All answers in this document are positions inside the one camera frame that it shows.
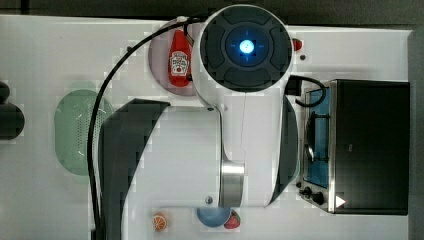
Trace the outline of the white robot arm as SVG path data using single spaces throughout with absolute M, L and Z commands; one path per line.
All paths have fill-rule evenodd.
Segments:
M 102 240 L 155 240 L 170 208 L 221 226 L 235 208 L 271 205 L 297 167 L 293 55 L 284 23 L 257 6 L 217 11 L 193 39 L 176 28 L 168 80 L 198 103 L 133 99 L 103 123 Z

